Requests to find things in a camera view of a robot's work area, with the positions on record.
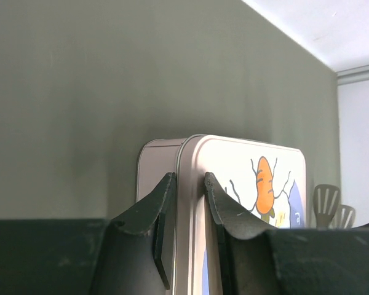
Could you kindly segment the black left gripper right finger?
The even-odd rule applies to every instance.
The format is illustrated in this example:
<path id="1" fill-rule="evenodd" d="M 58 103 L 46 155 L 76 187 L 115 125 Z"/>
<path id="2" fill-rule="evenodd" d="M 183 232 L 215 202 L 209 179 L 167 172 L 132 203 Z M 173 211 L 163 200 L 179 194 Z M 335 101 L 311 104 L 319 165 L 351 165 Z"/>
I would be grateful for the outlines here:
<path id="1" fill-rule="evenodd" d="M 369 294 L 369 227 L 278 229 L 204 185 L 210 294 Z"/>

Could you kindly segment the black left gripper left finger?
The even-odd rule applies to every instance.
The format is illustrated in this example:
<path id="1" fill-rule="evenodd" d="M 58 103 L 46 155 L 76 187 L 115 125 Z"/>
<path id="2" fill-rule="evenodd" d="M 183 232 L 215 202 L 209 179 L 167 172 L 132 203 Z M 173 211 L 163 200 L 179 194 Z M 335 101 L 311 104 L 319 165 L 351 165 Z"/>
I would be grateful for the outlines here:
<path id="1" fill-rule="evenodd" d="M 0 219 L 0 294 L 165 294 L 176 175 L 113 219 Z"/>

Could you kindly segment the silver tin lid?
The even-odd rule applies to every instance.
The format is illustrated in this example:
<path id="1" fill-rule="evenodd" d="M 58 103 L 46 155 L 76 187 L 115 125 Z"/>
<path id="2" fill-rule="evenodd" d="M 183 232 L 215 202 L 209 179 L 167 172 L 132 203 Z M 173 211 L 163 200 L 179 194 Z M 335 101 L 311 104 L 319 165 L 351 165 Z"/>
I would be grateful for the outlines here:
<path id="1" fill-rule="evenodd" d="M 202 294 L 206 253 L 204 177 L 245 213 L 278 228 L 306 225 L 306 162 L 299 149 L 237 138 L 194 135 L 181 142 L 173 294 Z"/>

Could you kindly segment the metal serving tongs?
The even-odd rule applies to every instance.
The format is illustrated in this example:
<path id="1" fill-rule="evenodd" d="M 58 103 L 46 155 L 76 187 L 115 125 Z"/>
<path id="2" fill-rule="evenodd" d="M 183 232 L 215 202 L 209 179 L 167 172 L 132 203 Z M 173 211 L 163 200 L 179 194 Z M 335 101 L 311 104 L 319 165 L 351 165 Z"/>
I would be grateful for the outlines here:
<path id="1" fill-rule="evenodd" d="M 341 203 L 341 190 L 331 184 L 314 188 L 313 209 L 317 229 L 350 229 L 355 221 L 355 209 Z"/>

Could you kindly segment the pink cookie tin box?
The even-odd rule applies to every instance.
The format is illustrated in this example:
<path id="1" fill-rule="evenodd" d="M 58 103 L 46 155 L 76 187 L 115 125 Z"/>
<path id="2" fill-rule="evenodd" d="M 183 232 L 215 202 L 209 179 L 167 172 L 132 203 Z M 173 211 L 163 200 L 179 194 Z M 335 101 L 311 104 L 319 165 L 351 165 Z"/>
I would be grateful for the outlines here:
<path id="1" fill-rule="evenodd" d="M 136 201 L 148 195 L 168 172 L 176 172 L 177 155 L 184 138 L 156 139 L 146 143 L 138 156 Z"/>

